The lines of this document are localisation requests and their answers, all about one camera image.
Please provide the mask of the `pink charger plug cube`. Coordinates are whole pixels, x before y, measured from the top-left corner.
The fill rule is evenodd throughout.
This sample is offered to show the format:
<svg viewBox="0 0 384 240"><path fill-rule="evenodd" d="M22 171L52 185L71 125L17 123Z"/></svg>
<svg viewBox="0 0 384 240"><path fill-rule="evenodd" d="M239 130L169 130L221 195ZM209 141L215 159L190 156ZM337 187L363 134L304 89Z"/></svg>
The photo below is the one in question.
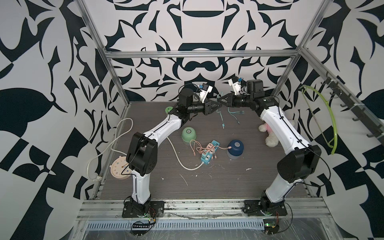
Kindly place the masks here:
<svg viewBox="0 0 384 240"><path fill-rule="evenodd" d="M209 151L211 151L212 149L214 149L215 146L212 144L212 143L209 143L203 150L203 153L208 153Z"/></svg>

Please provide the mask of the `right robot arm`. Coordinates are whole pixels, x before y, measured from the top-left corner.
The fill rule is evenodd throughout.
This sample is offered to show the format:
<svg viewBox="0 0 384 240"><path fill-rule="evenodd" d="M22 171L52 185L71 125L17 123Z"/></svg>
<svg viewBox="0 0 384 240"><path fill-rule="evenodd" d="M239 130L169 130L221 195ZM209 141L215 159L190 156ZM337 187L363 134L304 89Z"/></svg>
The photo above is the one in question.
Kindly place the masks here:
<svg viewBox="0 0 384 240"><path fill-rule="evenodd" d="M280 108L279 99L265 93L261 80L244 81L233 77L229 86L233 91L218 101L227 107L247 107L255 111L271 128L285 151L285 157L277 165L278 175L263 197L266 204L281 203L295 184L315 172L322 151L294 129Z"/></svg>

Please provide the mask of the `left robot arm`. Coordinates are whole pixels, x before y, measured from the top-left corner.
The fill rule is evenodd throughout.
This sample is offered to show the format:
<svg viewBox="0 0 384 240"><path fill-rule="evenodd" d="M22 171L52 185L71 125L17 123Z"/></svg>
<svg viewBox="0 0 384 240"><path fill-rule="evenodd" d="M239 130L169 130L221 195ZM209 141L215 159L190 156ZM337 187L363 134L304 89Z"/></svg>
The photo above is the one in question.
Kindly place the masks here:
<svg viewBox="0 0 384 240"><path fill-rule="evenodd" d="M157 164L158 147L161 143L190 121L193 118L191 114L203 113L206 116L222 107L222 104L215 100L195 102L195 95L191 89L182 89L177 103L162 122L143 134L133 135L126 156L128 168L134 178L130 200L132 204L144 208L151 201L150 174Z"/></svg>

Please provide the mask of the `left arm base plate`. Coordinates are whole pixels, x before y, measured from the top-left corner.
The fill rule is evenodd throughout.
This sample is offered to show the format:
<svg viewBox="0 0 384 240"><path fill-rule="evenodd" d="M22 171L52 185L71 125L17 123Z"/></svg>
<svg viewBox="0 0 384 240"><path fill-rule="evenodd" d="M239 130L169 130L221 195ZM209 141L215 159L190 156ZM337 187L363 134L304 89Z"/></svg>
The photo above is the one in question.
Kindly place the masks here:
<svg viewBox="0 0 384 240"><path fill-rule="evenodd" d="M141 218L146 215L151 217L159 217L164 213L164 201L150 201L139 204L133 199L124 203L122 218Z"/></svg>

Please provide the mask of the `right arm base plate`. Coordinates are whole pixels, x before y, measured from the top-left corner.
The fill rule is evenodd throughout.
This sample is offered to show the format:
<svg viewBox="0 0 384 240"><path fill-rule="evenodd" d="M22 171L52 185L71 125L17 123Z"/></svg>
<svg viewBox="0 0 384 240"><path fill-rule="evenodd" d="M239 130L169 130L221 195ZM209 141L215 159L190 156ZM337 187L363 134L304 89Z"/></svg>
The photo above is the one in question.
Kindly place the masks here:
<svg viewBox="0 0 384 240"><path fill-rule="evenodd" d="M288 214L284 201L271 203L264 198L261 200L245 200L243 212L248 216L264 217L286 216Z"/></svg>

